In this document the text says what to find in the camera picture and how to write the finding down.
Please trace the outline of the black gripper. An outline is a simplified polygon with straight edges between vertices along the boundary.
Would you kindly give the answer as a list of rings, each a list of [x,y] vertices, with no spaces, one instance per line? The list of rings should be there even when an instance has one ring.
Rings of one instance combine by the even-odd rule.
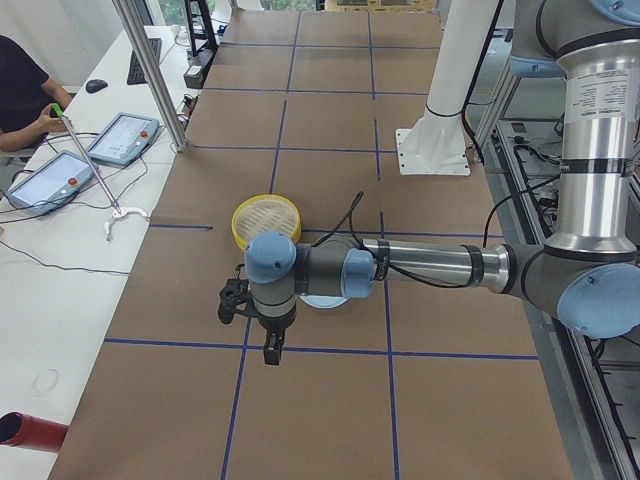
[[[266,365],[279,365],[281,362],[281,346],[285,342],[286,329],[293,324],[293,315],[261,316],[259,323],[266,331],[266,340],[263,348],[264,363]]]

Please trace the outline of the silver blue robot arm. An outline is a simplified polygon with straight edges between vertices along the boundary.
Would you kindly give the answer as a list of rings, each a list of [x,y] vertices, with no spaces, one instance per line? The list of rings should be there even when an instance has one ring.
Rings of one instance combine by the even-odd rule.
[[[446,246],[359,239],[331,231],[295,244],[254,236],[220,294],[218,315],[256,319],[264,360],[281,360],[300,297],[367,297],[375,282],[485,287],[526,300],[594,339],[639,323],[636,245],[627,238],[628,187],[639,119],[639,5],[635,1],[519,1],[512,57],[520,76],[564,76],[562,155],[552,233],[540,247]]]

